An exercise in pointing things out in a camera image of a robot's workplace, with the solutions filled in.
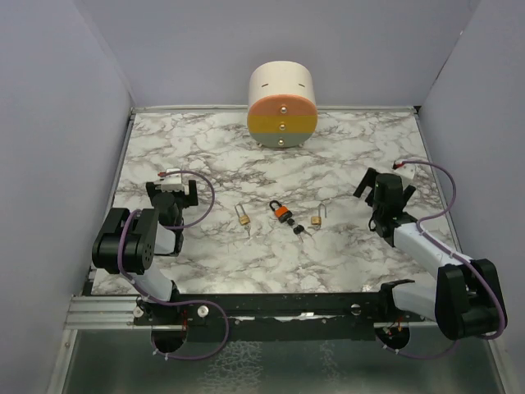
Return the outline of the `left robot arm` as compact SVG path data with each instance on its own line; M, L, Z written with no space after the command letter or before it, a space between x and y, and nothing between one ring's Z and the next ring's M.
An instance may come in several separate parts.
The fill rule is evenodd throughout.
M183 211L199 204L197 182L161 179L145 189L151 203L140 213L111 208L95 239L92 261L96 268L122 275L139 288L160 322L174 323L181 312L180 292L153 263L156 256L178 256L185 225Z

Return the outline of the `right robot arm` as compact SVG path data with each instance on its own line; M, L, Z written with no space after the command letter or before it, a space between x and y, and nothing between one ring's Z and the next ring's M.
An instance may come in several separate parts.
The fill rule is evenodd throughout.
M354 196L360 197L367 188L370 231L415 260L436 281L433 286L413 280L382 284L378 314L387 321L405 312L419 314L436 322L451 341L499 337L508 319L496 266L488 259L473 259L452 250L423 228L422 219L407 213L405 207L415 188L404 186L401 176L369 168Z

